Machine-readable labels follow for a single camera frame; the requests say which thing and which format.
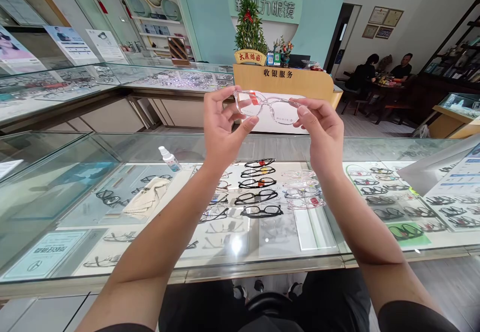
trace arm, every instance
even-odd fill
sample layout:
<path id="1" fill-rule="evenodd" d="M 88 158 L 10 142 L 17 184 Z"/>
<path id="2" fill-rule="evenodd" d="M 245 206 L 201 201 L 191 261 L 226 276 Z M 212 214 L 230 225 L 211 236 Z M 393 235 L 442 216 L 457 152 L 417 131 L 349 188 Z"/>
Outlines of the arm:
<path id="1" fill-rule="evenodd" d="M 391 232 L 344 174 L 342 120 L 327 101 L 292 100 L 308 107 L 298 108 L 299 120 L 294 126 L 302 126 L 310 133 L 311 166 L 362 271 L 377 315 L 383 305 L 399 300 L 416 302 L 442 314 Z"/>
<path id="2" fill-rule="evenodd" d="M 233 122 L 245 116 L 238 113 L 235 104 L 223 109 L 222 103 L 235 89 L 240 87 L 205 94 L 207 151 L 203 166 L 127 248 L 76 332 L 121 323 L 155 330 L 170 274 L 190 243 L 222 173 L 258 122 L 257 117 L 251 117 L 232 133 Z"/>

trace spray bottle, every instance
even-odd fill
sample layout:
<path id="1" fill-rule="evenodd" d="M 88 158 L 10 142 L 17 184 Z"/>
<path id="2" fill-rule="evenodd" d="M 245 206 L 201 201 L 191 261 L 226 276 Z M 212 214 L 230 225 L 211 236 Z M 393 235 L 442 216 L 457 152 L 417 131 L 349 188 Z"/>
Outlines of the spray bottle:
<path id="1" fill-rule="evenodd" d="M 170 169 L 173 172 L 178 172 L 182 169 L 182 166 L 177 161 L 175 156 L 173 156 L 171 153 L 169 153 L 167 151 L 167 149 L 165 149 L 163 146 L 160 146 L 158 149 L 160 150 L 160 153 L 161 153 L 161 156 L 162 156 L 163 160 L 165 161 L 167 166 L 170 167 Z"/>

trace seated person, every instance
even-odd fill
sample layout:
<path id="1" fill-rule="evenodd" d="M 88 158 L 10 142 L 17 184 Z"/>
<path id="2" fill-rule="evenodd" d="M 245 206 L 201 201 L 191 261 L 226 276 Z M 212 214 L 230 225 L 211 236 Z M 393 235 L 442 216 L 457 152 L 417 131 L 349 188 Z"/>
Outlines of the seated person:
<path id="1" fill-rule="evenodd" d="M 362 88 L 366 81 L 375 82 L 375 67 L 378 63 L 379 56 L 377 54 L 370 55 L 363 65 L 358 65 L 350 79 L 345 83 L 345 87 L 349 90 L 358 90 Z"/>
<path id="2" fill-rule="evenodd" d="M 405 55 L 401 60 L 400 65 L 395 66 L 390 74 L 393 75 L 394 78 L 399 78 L 402 82 L 405 82 L 412 71 L 412 65 L 409 64 L 412 57 L 413 54 L 411 53 Z"/>

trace door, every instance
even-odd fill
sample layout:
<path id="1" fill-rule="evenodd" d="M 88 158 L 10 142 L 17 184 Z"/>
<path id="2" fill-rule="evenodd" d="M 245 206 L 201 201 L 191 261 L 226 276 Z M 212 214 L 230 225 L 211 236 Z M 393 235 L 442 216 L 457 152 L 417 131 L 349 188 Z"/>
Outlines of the door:
<path id="1" fill-rule="evenodd" d="M 132 19 L 130 19 L 120 0 L 95 0 L 95 3 L 104 14 L 113 34 L 116 35 L 121 44 L 127 45 L 127 41 L 141 41 L 140 36 L 137 35 L 137 30 L 132 25 Z"/>

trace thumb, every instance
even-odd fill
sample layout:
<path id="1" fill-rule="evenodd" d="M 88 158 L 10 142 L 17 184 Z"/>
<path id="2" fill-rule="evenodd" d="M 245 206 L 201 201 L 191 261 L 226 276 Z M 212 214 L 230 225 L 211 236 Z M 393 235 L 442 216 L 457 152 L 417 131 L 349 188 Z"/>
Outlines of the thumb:
<path id="1" fill-rule="evenodd" d="M 320 125 L 320 121 L 315 115 L 312 114 L 312 112 L 306 106 L 300 106 L 297 109 L 297 113 L 300 123 L 309 132 L 311 137 L 321 137 L 323 135 L 325 131 Z"/>
<path id="2" fill-rule="evenodd" d="M 238 129 L 236 129 L 232 134 L 234 141 L 241 144 L 247 135 L 252 132 L 258 121 L 258 116 L 253 116 L 242 122 Z"/>

